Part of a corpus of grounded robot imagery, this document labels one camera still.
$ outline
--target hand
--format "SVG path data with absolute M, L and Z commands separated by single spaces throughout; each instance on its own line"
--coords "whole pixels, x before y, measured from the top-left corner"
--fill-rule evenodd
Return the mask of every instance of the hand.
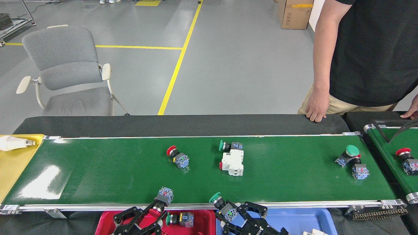
M 318 91 L 315 88 L 309 97 L 308 105 L 306 106 L 305 112 L 306 117 L 312 122 L 320 122 L 322 118 L 326 118 L 326 110 L 329 106 L 329 92 Z
M 418 118 L 418 113 L 415 111 L 418 110 L 418 95 L 412 99 L 411 107 L 409 107 L 409 110 L 406 111 L 406 113 L 402 114 L 401 118 L 411 118 L 412 120 Z

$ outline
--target drive chain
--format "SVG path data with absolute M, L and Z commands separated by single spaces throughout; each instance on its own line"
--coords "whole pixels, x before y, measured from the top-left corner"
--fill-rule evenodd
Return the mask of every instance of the drive chain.
M 353 220 L 384 220 L 396 216 L 406 215 L 408 211 L 405 208 L 395 210 L 383 210 L 370 213 L 355 213 L 353 212 Z

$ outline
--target gray chair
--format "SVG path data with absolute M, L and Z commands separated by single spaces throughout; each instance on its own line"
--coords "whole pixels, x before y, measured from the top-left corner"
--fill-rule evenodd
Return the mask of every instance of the gray chair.
M 111 116 L 117 100 L 110 86 L 110 64 L 98 64 L 92 33 L 82 27 L 52 26 L 22 39 L 29 57 L 39 69 L 39 78 L 22 79 L 16 91 L 23 93 L 29 83 L 35 84 L 36 98 L 43 108 L 43 116 Z M 107 87 L 97 87 L 78 92 L 56 95 L 46 105 L 42 103 L 40 85 L 58 90 L 79 84 L 107 82 Z

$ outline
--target gray floor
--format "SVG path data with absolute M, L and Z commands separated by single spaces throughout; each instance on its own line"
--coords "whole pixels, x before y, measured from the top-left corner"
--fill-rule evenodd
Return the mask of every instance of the gray floor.
M 31 11 L 46 1 L 26 1 Z M 100 5 L 68 0 L 39 7 L 29 32 L 68 24 L 89 29 L 97 45 L 182 47 L 197 0 L 166 0 L 158 7 L 136 2 Z M 2 13 L 25 11 L 17 1 L 0 0 Z M 205 0 L 190 38 L 165 115 L 294 114 L 313 81 L 313 43 L 308 31 L 283 30 L 272 0 Z M 179 50 L 98 48 L 99 62 L 112 65 L 112 86 L 132 115 L 157 115 L 180 55 Z M 15 90 L 38 71 L 22 46 L 0 48 L 0 133 L 12 133 L 25 118 L 42 112 L 35 88 Z M 42 89 L 42 98 L 96 85 L 59 91 Z M 407 110 L 418 90 L 396 110 Z

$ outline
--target green button cap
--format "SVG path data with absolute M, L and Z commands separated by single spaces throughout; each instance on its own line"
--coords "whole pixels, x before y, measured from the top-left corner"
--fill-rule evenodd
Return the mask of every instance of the green button cap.
M 170 212 L 167 214 L 166 225 L 170 225 Z
M 220 192 L 215 193 L 209 200 L 209 203 L 214 203 L 215 200 L 221 195 Z
M 221 142 L 219 143 L 219 151 L 222 152 L 222 149 L 224 148 L 224 141 L 221 140 Z
M 351 156 L 357 156 L 360 154 L 359 149 L 354 145 L 347 145 L 346 152 Z

